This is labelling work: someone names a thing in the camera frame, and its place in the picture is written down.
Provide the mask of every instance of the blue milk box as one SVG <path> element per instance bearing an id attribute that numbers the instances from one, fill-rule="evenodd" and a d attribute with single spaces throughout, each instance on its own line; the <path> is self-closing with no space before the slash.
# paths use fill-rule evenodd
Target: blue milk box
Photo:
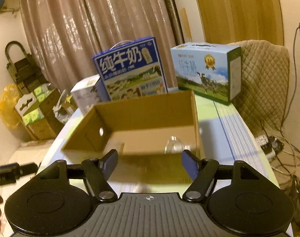
<path id="1" fill-rule="evenodd" d="M 93 57 L 111 100 L 167 93 L 154 37 L 144 37 Z"/>
<path id="2" fill-rule="evenodd" d="M 188 42 L 171 48 L 179 89 L 223 104 L 241 91 L 241 47 Z"/>

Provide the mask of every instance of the white wall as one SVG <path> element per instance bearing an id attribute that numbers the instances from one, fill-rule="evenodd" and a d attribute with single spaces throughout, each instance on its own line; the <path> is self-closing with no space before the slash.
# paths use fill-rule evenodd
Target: white wall
<path id="1" fill-rule="evenodd" d="M 18 6 L 18 0 L 8 0 L 7 5 L 8 7 Z M 8 61 L 4 54 L 6 44 L 13 40 L 21 42 L 29 52 L 20 12 L 2 13 L 0 14 L 0 94 L 7 84 L 13 82 L 6 69 Z M 10 56 L 13 62 L 23 58 L 20 49 L 14 46 L 10 49 Z M 0 118 L 0 164 L 4 164 L 10 159 L 21 144 L 23 135 L 26 135 L 24 129 L 20 128 L 20 130 L 11 132 Z"/>
<path id="2" fill-rule="evenodd" d="M 291 80 L 289 88 L 289 97 L 293 93 L 294 86 L 294 68 L 293 68 L 293 40 L 295 29 L 300 22 L 300 0 L 280 0 L 283 24 L 285 46 L 288 49 L 291 62 Z M 298 86 L 296 95 L 292 104 L 291 112 L 285 122 L 285 133 L 289 141 L 300 149 L 300 38 L 299 31 L 296 40 L 296 65 L 298 73 Z"/>
<path id="3" fill-rule="evenodd" d="M 181 27 L 184 35 L 185 42 L 204 42 L 204 29 L 202 25 L 202 20 L 200 16 L 200 12 L 198 9 L 198 4 L 196 0 L 175 0 L 175 5 L 177 8 L 178 15 L 180 17 Z M 181 9 L 185 8 L 189 28 L 192 35 L 192 40 L 188 38 L 186 35 L 185 27 L 184 27 L 184 19 L 182 18 Z"/>

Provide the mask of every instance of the chair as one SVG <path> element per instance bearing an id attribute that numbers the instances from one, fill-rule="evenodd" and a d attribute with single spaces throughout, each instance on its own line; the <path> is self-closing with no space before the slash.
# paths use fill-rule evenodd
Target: chair
<path id="1" fill-rule="evenodd" d="M 231 44 L 242 47 L 242 88 L 232 103 L 254 136 L 263 132 L 261 122 L 279 130 L 288 94 L 287 48 L 265 40 Z"/>

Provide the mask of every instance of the table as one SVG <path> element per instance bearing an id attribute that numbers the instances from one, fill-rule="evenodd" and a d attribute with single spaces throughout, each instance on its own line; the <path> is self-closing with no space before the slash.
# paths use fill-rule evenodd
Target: table
<path id="1" fill-rule="evenodd" d="M 217 160 L 220 164 L 233 165 L 235 160 L 243 160 L 263 174 L 266 178 L 278 186 L 275 175 L 271 169 L 268 160 L 265 157 L 260 146 L 256 143 L 250 130 L 244 123 L 243 119 L 231 104 L 223 104 L 208 100 L 206 98 L 195 96 L 197 114 L 200 125 L 202 143 L 204 145 L 205 155 L 208 158 Z M 40 171 L 56 160 L 64 159 L 67 163 L 81 163 L 82 160 L 94 156 L 94 154 L 78 153 L 77 159 L 68 157 L 61 151 L 62 146 L 82 120 L 83 115 L 80 110 L 76 110 L 70 120 L 66 123 L 62 131 L 57 136 L 48 153 L 46 154 Z M 70 180 L 72 185 L 84 189 L 81 180 Z M 227 186 L 230 180 L 221 180 L 217 182 L 215 190 Z M 137 186 L 125 183 L 110 183 L 114 191 L 119 195 L 121 192 L 139 192 L 144 186 Z M 151 185 L 146 189 L 151 192 L 175 192 L 180 195 L 184 193 L 188 185 Z M 293 236 L 291 226 L 288 234 Z"/>

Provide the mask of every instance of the cow picture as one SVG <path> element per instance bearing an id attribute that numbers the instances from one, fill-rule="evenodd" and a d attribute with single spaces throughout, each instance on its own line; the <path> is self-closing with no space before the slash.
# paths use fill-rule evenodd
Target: cow picture
<path id="1" fill-rule="evenodd" d="M 217 89 L 218 89 L 217 81 L 210 79 L 208 77 L 205 77 L 204 73 L 197 72 L 197 74 L 201 78 L 201 81 L 202 81 L 201 86 L 203 87 L 203 89 L 205 89 L 205 93 L 207 93 L 207 90 L 210 90 L 213 93 L 213 96 L 215 96 L 217 94 Z"/>
<path id="2" fill-rule="evenodd" d="M 158 65 L 153 67 L 153 73 L 157 73 L 159 76 L 162 76 L 161 69 Z"/>

